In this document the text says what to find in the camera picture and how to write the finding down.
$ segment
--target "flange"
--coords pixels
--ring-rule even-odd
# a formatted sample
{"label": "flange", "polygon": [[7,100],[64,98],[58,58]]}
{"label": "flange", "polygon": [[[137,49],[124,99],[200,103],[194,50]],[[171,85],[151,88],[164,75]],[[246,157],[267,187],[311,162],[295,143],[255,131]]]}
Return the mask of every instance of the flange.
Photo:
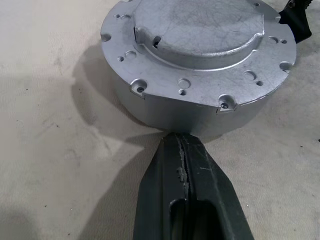
{"label": "flange", "polygon": [[122,104],[152,127],[216,136],[251,120],[284,82],[296,42],[260,0],[120,1],[101,39]]}

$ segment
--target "beige cloth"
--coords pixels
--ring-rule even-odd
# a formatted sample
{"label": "beige cloth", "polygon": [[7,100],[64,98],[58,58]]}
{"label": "beige cloth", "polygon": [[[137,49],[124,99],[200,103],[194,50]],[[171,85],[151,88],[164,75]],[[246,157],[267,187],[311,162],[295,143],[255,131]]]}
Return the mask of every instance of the beige cloth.
{"label": "beige cloth", "polygon": [[[129,240],[160,130],[120,105],[100,49],[116,0],[0,1],[0,239]],[[268,1],[281,10],[286,0]],[[320,240],[320,1],[290,77],[206,148],[257,240]]]}

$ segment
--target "metal housing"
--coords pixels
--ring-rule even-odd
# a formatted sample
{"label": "metal housing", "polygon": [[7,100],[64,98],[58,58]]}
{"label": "metal housing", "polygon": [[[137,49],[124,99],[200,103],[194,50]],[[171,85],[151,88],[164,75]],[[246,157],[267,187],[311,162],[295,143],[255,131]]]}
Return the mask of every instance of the metal housing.
{"label": "metal housing", "polygon": [[149,126],[196,136],[242,127],[284,82],[296,42],[256,0],[120,1],[101,39],[122,104]]}

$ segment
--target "black plastic part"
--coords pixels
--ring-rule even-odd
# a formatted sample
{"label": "black plastic part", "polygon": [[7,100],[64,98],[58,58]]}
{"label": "black plastic part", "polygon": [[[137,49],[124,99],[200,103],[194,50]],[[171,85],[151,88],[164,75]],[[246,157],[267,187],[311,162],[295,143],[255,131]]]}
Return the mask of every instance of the black plastic part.
{"label": "black plastic part", "polygon": [[306,9],[312,0],[289,0],[285,8],[279,12],[280,24],[288,24],[296,43],[309,38],[312,33],[309,28]]}
{"label": "black plastic part", "polygon": [[201,141],[170,133],[139,187],[133,240],[253,240],[236,192]]}

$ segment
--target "silver metal part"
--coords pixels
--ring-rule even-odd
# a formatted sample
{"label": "silver metal part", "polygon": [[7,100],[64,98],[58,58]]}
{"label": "silver metal part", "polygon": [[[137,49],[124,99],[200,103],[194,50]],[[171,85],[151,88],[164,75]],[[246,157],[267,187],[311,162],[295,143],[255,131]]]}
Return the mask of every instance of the silver metal part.
{"label": "silver metal part", "polygon": [[260,0],[120,1],[101,39],[122,104],[160,129],[216,136],[242,127],[284,82],[296,42]]}

